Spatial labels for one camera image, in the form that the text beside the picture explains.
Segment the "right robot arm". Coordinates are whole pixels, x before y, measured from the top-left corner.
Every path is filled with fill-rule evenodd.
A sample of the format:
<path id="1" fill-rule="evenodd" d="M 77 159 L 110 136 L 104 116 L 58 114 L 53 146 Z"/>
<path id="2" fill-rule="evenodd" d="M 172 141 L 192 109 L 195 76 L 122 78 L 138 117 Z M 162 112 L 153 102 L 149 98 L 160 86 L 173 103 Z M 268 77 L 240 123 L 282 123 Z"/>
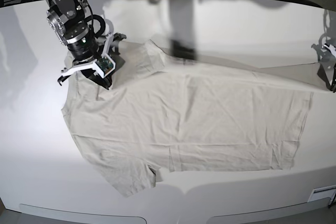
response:
<path id="1" fill-rule="evenodd" d="M 92 11 L 88 0 L 46 0 L 47 21 L 62 45 L 73 57 L 61 71 L 58 83 L 81 72 L 87 79 L 109 89 L 116 62 L 112 56 L 117 40 L 126 38 L 106 27 L 106 21 Z"/>

